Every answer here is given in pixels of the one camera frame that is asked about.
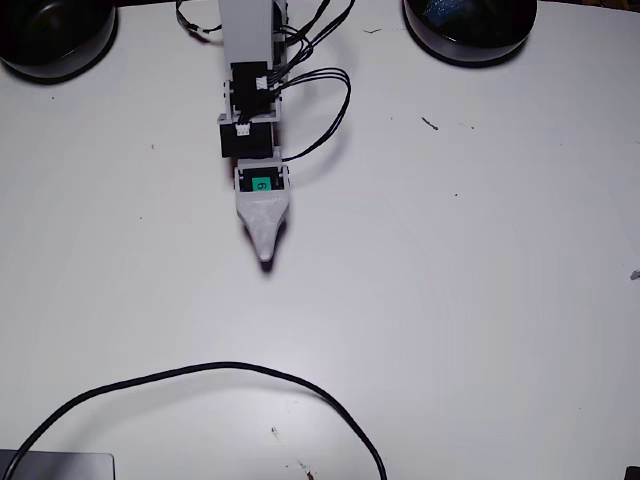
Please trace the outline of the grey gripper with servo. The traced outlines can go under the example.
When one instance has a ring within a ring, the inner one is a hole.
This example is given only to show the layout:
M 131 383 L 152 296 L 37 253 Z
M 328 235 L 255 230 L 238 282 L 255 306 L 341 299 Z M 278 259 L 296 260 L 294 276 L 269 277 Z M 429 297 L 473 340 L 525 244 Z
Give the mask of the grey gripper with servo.
M 234 167 L 236 210 L 261 262 L 273 259 L 290 203 L 288 166 L 277 159 L 238 159 Z

